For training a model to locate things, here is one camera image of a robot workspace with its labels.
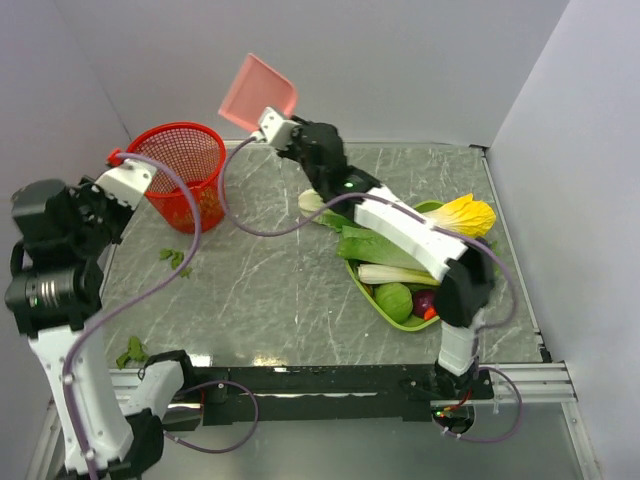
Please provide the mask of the pink dustpan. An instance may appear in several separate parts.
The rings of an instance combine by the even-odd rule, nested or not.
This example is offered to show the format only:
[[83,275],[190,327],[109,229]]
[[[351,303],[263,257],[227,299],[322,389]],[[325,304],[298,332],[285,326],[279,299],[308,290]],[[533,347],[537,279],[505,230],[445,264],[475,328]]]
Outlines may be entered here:
[[218,114],[233,125],[253,132],[267,107],[290,117],[298,91],[284,75],[249,53],[219,107]]

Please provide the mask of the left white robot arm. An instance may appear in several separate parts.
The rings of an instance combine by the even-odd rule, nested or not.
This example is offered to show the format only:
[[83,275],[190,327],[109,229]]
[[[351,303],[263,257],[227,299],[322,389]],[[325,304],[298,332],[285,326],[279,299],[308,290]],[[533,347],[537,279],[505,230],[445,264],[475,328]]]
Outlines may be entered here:
[[95,314],[102,309],[103,251],[122,232],[151,182],[76,186],[37,181],[16,192],[11,215],[22,238],[10,259],[5,304],[45,370],[63,434],[61,479],[139,479],[163,454],[162,419],[198,387],[183,350],[146,361],[140,385],[120,405]]

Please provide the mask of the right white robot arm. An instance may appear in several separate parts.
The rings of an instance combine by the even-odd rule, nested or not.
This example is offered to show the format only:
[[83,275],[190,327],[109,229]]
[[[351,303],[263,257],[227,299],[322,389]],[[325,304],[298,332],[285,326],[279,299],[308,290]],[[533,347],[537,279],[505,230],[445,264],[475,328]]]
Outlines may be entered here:
[[439,281],[434,306],[442,337],[435,381],[448,398],[466,393],[479,375],[477,334],[495,286],[486,246],[441,232],[378,179],[350,165],[334,126],[270,114],[262,129],[279,156],[302,167],[324,205],[391,241]]

